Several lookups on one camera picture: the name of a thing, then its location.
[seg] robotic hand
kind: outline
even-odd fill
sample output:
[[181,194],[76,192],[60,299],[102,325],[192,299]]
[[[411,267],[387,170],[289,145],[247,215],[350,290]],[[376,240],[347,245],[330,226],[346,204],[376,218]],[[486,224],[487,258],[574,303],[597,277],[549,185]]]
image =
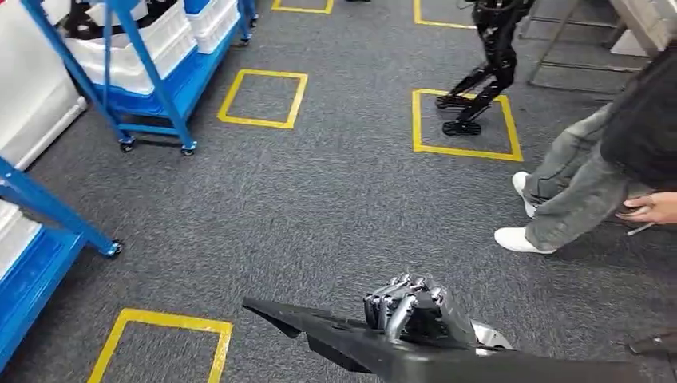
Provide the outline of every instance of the robotic hand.
[[369,327],[384,331],[389,342],[512,349],[496,330],[471,321],[431,277],[392,278],[364,298],[364,313]]

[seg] human hand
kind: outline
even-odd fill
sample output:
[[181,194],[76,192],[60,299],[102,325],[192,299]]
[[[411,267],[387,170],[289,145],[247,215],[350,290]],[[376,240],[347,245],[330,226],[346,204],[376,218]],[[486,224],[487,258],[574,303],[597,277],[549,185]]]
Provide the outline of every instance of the human hand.
[[677,191],[666,191],[628,199],[626,207],[636,208],[629,214],[616,216],[632,222],[677,223]]

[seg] yellow floor marking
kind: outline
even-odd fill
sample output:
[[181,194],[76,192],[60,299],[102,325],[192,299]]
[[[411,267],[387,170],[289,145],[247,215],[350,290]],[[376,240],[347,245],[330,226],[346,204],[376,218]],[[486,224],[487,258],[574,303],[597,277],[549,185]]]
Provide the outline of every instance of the yellow floor marking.
[[284,10],[287,12],[305,12],[307,14],[330,14],[334,8],[334,0],[327,0],[327,6],[323,10],[315,8],[298,8],[295,6],[283,6],[282,0],[273,0],[272,10]]
[[[490,158],[493,160],[506,160],[506,161],[516,161],[522,162],[524,158],[522,157],[522,151],[520,150],[520,141],[517,138],[517,128],[515,127],[515,119],[513,118],[513,112],[510,108],[510,101],[508,97],[504,94],[496,97],[497,101],[501,105],[501,111],[503,112],[503,117],[505,119],[505,126],[508,129],[508,138],[510,140],[510,153],[500,153],[500,152],[487,152],[483,150],[470,150],[470,149],[458,149],[458,148],[445,148],[441,146],[430,146],[424,145],[421,138],[421,94],[432,94],[435,96],[442,96],[447,94],[445,90],[439,89],[414,89],[411,93],[411,118],[412,118],[412,128],[411,128],[411,138],[413,144],[413,150],[415,152],[431,152],[431,153],[441,153],[449,154],[451,156],[468,156],[468,157],[483,157]],[[473,98],[473,94],[464,94],[464,96]]]
[[[296,94],[294,95],[294,100],[291,102],[291,108],[289,114],[287,115],[286,121],[273,121],[273,120],[263,120],[258,118],[242,118],[242,117],[233,117],[228,115],[228,109],[231,107],[233,100],[237,94],[238,89],[242,85],[242,80],[245,75],[256,75],[256,76],[271,76],[271,77],[289,77],[289,78],[298,78],[299,85],[296,87]],[[245,125],[256,125],[256,126],[266,126],[269,128],[280,128],[280,129],[293,129],[294,122],[296,117],[299,114],[299,108],[301,106],[301,101],[303,100],[303,94],[306,91],[306,84],[308,82],[308,75],[305,73],[294,73],[294,72],[276,72],[273,70],[260,70],[260,69],[241,69],[235,80],[233,81],[231,88],[226,94],[224,103],[219,109],[219,113],[216,115],[219,120],[223,122],[230,122],[233,124],[245,124]]]
[[110,362],[117,343],[120,341],[122,331],[128,322],[146,323],[154,326],[176,327],[179,329],[208,331],[219,334],[219,341],[216,343],[216,352],[214,353],[214,362],[209,372],[207,383],[219,383],[221,374],[224,372],[226,363],[226,352],[231,338],[232,324],[211,319],[202,319],[187,317],[184,315],[157,313],[146,310],[123,309],[118,315],[113,329],[104,344],[101,354],[97,359],[96,365],[89,376],[87,383],[99,383],[104,376],[105,369]]
[[476,26],[467,26],[464,24],[455,24],[453,22],[429,22],[421,17],[421,0],[414,0],[414,24],[423,24],[424,26],[446,26],[448,28],[461,28],[463,30],[476,30]]

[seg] humanoid robot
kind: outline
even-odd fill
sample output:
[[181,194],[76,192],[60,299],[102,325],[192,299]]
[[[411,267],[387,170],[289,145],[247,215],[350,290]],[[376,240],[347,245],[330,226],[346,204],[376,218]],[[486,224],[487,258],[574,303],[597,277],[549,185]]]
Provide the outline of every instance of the humanoid robot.
[[[517,55],[513,35],[517,23],[529,13],[536,0],[466,0],[474,2],[473,21],[482,40],[486,61],[458,83],[449,94],[439,96],[435,105],[440,109],[462,108],[455,120],[445,122],[442,131],[447,136],[476,136],[481,126],[474,120],[480,116],[501,92],[514,81]],[[474,98],[462,94],[486,81]]]

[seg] white wall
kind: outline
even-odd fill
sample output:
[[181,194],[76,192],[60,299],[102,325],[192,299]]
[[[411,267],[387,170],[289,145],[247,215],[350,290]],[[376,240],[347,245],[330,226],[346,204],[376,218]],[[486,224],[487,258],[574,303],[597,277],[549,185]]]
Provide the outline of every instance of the white wall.
[[[63,1],[49,0],[47,9],[67,11]],[[28,166],[85,107],[79,99],[21,2],[0,3],[0,156]]]

